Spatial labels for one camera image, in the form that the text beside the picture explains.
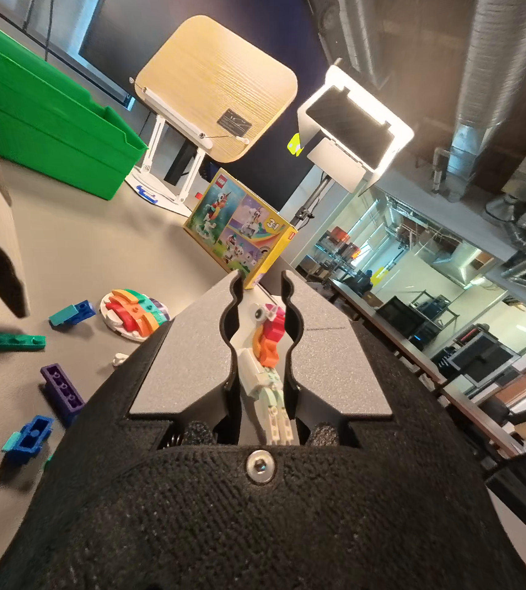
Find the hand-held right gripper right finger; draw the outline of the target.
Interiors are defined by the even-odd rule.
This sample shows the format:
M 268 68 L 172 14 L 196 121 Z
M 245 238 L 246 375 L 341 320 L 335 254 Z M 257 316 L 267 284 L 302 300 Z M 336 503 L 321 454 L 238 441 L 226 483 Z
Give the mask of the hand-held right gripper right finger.
M 294 271 L 281 275 L 287 398 L 296 419 L 391 419 L 352 322 Z

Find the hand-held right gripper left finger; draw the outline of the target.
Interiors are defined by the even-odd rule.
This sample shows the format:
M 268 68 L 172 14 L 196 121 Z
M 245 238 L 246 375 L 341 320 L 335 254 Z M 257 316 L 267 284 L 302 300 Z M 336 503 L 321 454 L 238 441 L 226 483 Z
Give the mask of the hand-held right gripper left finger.
M 230 340 L 243 280 L 232 271 L 178 314 L 130 408 L 132 418 L 225 419 L 236 379 Z

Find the white lego unicorn rainbow mane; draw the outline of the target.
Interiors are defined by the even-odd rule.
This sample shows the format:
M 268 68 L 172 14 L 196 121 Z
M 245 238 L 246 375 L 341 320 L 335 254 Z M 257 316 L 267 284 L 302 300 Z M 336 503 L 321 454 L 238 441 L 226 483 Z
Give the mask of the white lego unicorn rainbow mane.
M 277 304 L 261 304 L 251 312 L 254 329 L 247 344 L 237 350 L 241 387 L 253 412 L 259 439 L 269 446 L 299 445 L 289 418 L 284 384 L 278 372 L 278 344 L 285 335 L 285 312 Z

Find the purple lego brick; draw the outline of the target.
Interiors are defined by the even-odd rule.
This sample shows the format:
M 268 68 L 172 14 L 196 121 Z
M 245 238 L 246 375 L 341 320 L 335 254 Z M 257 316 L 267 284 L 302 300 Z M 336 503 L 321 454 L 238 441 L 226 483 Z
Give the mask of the purple lego brick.
M 85 401 L 59 364 L 43 366 L 40 373 L 45 380 L 44 393 L 47 400 L 63 426 L 69 428 L 85 407 Z

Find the round rainbow lego disc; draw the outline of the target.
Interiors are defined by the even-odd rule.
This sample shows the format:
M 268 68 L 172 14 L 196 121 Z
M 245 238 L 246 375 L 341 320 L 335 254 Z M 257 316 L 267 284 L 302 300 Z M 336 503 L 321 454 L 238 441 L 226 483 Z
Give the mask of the round rainbow lego disc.
M 136 343 L 171 321 L 163 303 L 132 289 L 113 289 L 101 299 L 99 310 L 110 330 Z

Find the teal and blue lego piece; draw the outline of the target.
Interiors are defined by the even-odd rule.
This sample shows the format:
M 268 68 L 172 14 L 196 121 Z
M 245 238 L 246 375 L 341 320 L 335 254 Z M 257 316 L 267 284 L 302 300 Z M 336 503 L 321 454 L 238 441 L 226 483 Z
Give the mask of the teal and blue lego piece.
M 96 315 L 96 309 L 89 300 L 69 305 L 48 318 L 53 328 L 75 326 Z

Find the blue lego brick teal slope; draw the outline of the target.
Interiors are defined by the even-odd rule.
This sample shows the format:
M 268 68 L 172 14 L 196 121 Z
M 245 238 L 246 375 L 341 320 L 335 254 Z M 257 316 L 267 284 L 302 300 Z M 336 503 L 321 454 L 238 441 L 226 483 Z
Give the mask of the blue lego brick teal slope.
M 2 446 L 4 460 L 21 466 L 37 457 L 53 431 L 53 424 L 53 418 L 36 415 L 20 431 L 13 432 Z

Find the long grey workbench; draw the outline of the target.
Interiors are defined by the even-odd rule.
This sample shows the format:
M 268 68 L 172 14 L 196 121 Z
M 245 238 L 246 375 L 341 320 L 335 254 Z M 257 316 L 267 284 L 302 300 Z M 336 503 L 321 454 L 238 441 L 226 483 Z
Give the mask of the long grey workbench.
M 328 287 L 332 291 L 329 299 L 335 303 L 343 299 L 355 309 L 357 320 L 363 320 L 369 325 L 368 330 L 378 333 L 399 352 L 402 358 L 419 368 L 419 375 L 426 375 L 435 385 L 432 393 L 438 401 L 445 400 L 448 408 L 454 407 L 460 414 L 470 421 L 488 440 L 492 441 L 508 458 L 514 458 L 526 453 L 526 447 L 521 445 L 510 433 L 497 424 L 480 407 L 469 400 L 457 388 L 450 385 L 436 365 L 409 340 L 392 327 L 377 310 L 372 308 L 362 297 L 358 296 L 347 285 L 329 279 Z

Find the green plastic bin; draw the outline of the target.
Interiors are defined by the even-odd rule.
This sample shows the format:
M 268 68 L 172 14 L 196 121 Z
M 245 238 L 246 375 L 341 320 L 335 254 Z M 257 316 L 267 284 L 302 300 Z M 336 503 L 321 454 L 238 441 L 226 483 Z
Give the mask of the green plastic bin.
M 146 151 L 115 110 L 0 30 L 0 157 L 109 201 Z

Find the black framed equipment case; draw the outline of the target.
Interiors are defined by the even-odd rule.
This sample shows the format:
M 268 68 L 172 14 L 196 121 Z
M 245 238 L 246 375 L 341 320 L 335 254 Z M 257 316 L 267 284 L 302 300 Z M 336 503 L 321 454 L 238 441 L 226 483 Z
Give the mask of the black framed equipment case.
M 474 387 L 485 385 L 498 376 L 519 355 L 489 332 L 480 332 L 447 360 L 447 381 L 465 377 Z

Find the black light stand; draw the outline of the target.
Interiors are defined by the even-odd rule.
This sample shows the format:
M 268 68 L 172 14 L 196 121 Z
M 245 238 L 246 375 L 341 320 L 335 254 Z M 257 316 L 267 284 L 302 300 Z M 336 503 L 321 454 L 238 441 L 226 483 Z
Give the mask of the black light stand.
M 299 207 L 299 209 L 297 209 L 294 217 L 290 221 L 290 225 L 292 225 L 296 231 L 302 230 L 304 226 L 314 218 L 314 210 L 323 199 L 324 194 L 332 182 L 333 178 L 327 173 L 321 175 L 321 179 L 312 194 Z

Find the large dark monitor screen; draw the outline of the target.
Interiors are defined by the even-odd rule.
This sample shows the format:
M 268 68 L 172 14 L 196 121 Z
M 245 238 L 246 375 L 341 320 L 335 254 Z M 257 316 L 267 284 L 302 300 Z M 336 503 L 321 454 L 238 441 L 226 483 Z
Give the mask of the large dark monitor screen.
M 130 88 L 129 78 L 195 15 L 214 19 L 296 75 L 294 101 L 244 157 L 225 166 L 293 217 L 322 175 L 308 151 L 295 156 L 287 147 L 298 132 L 297 108 L 321 87 L 328 69 L 307 1 L 99 1 L 83 36 L 82 56 L 121 88 Z

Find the wooden book stand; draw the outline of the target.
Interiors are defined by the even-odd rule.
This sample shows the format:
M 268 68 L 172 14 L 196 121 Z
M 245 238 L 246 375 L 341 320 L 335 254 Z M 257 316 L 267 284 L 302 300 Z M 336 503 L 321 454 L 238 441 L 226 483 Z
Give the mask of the wooden book stand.
M 247 153 L 296 98 L 287 66 L 213 19 L 186 19 L 133 80 L 141 101 L 156 114 L 140 166 L 126 176 L 158 199 L 154 205 L 184 218 L 193 181 L 206 156 L 231 163 Z M 165 127 L 196 146 L 180 188 L 159 180 L 153 159 Z

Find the white studio light panel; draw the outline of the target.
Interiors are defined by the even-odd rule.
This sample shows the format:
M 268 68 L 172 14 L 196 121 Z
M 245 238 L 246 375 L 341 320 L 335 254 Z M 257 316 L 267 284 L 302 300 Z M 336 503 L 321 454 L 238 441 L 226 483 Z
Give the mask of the white studio light panel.
M 413 129 L 339 65 L 297 110 L 307 157 L 350 194 L 376 183 L 414 138 Z

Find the silver ventilation duct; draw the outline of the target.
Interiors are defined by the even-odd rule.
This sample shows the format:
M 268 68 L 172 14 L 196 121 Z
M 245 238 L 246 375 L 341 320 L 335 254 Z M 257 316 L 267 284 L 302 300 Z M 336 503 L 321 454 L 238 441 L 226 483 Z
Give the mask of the silver ventilation duct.
M 525 75 L 526 1 L 477 1 L 446 170 L 449 202 L 465 196 Z

